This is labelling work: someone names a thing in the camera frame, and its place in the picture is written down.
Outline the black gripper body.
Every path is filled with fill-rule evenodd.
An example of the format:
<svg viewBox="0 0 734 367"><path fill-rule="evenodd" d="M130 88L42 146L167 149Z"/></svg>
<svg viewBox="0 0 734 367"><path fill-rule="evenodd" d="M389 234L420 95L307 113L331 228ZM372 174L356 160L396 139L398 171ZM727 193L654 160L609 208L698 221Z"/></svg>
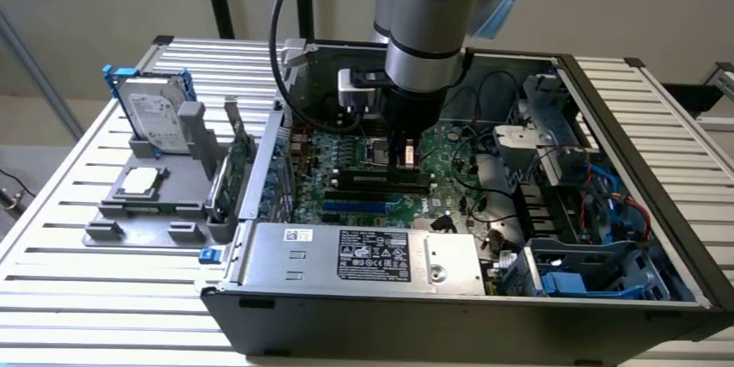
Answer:
<svg viewBox="0 0 734 367"><path fill-rule="evenodd" d="M445 89L412 92L400 87L381 90L381 116L390 136L417 138L438 122L445 105Z"/></svg>

